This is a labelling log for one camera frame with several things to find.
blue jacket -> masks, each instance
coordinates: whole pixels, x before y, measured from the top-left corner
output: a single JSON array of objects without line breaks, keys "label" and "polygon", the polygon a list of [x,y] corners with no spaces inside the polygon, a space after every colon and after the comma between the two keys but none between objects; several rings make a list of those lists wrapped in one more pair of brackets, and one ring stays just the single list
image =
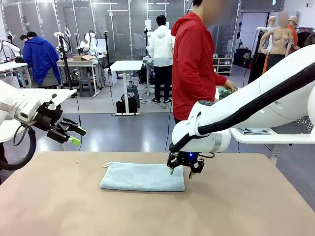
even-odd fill
[{"label": "blue jacket", "polygon": [[43,82],[50,68],[61,84],[61,78],[57,67],[59,56],[50,42],[41,38],[34,37],[25,42],[23,49],[24,61],[32,68],[34,80],[40,84]]}]

sneakers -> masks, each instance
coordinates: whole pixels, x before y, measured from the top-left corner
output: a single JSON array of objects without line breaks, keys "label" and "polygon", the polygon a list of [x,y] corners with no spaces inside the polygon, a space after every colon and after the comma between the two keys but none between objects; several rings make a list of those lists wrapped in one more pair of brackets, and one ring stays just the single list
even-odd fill
[{"label": "sneakers", "polygon": [[171,101],[172,101],[172,99],[167,99],[166,101],[163,101],[163,103],[169,103]]},{"label": "sneakers", "polygon": [[156,100],[155,98],[152,98],[151,101],[152,101],[152,102],[156,102],[156,103],[161,103],[161,101]]}]

dark hair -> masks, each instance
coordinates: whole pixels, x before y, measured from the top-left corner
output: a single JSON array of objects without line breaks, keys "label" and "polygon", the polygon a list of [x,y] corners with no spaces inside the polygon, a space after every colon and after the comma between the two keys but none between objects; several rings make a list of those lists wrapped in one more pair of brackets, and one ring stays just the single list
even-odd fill
[{"label": "dark hair", "polygon": [[193,0],[193,5],[194,6],[200,6],[202,3],[202,0]]},{"label": "dark hair", "polygon": [[20,40],[21,40],[21,41],[23,41],[24,39],[27,39],[27,38],[28,38],[28,36],[25,35],[25,34],[22,34],[22,35],[20,36]]},{"label": "dark hair", "polygon": [[30,31],[30,32],[28,32],[27,37],[28,38],[34,38],[34,37],[37,37],[37,34],[33,31]]},{"label": "dark hair", "polygon": [[164,15],[159,15],[157,17],[157,25],[158,26],[165,26],[166,25],[166,17]]}]

white hoodie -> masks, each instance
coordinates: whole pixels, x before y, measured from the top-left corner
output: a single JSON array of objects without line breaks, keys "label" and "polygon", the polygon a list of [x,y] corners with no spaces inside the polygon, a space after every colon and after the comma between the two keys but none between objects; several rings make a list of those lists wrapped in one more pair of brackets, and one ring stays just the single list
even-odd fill
[{"label": "white hoodie", "polygon": [[150,34],[147,50],[154,59],[154,66],[169,66],[173,64],[173,49],[175,37],[166,26],[158,27]]}]

black bag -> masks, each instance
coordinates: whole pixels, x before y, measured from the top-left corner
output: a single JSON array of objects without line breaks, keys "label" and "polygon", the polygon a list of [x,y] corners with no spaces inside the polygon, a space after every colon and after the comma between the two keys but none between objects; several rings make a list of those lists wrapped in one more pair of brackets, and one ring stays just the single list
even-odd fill
[{"label": "black bag", "polygon": [[[137,113],[137,102],[135,97],[128,94],[129,113]],[[123,94],[120,101],[116,102],[117,113],[126,113],[125,95]]]}]

